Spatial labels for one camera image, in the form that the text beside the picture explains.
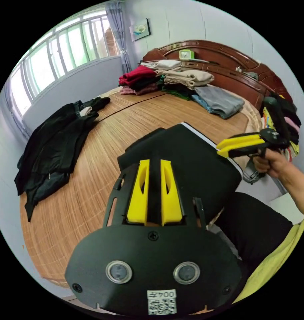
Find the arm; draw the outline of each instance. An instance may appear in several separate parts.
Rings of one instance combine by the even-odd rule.
[[[264,172],[281,181],[301,213],[304,214],[304,173],[279,152],[266,150],[265,158],[254,157],[258,172]]]
[[[289,192],[297,208],[304,214],[304,173],[292,163],[288,163],[279,174],[279,180]]]

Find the label sticker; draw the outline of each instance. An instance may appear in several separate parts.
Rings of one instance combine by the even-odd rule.
[[[172,290],[148,290],[148,310],[150,316],[174,314],[176,311],[176,291]]]

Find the pink clothing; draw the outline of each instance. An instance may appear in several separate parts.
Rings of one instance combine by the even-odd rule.
[[[141,96],[142,94],[154,92],[157,90],[158,90],[158,87],[157,87],[156,83],[149,84],[145,88],[141,89],[138,92],[134,91],[133,89],[129,88],[128,86],[124,86],[121,89],[120,94],[135,94],[137,96]]]
[[[284,117],[284,120],[287,124],[289,124],[292,128],[294,128],[298,133],[300,133],[300,128],[288,117]]]

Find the bamboo mat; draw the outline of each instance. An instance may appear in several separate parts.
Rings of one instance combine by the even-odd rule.
[[[26,195],[21,196],[25,245],[41,277],[67,287],[64,273],[68,260],[82,238],[101,228],[110,191],[120,173],[117,157],[131,143],[158,127],[183,121],[215,143],[243,133],[247,126],[243,114],[223,120],[193,101],[154,94],[152,99],[147,99],[148,95],[111,96],[105,112],[99,112],[104,119],[90,132],[69,183],[37,205],[30,223],[24,209]]]

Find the red sweater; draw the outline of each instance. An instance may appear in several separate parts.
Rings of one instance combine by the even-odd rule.
[[[145,66],[138,66],[133,71],[125,73],[123,76],[121,76],[119,78],[119,84],[129,85],[131,83],[136,82],[140,78],[143,78],[143,77],[152,78],[155,76],[156,76],[156,73],[154,70]]]

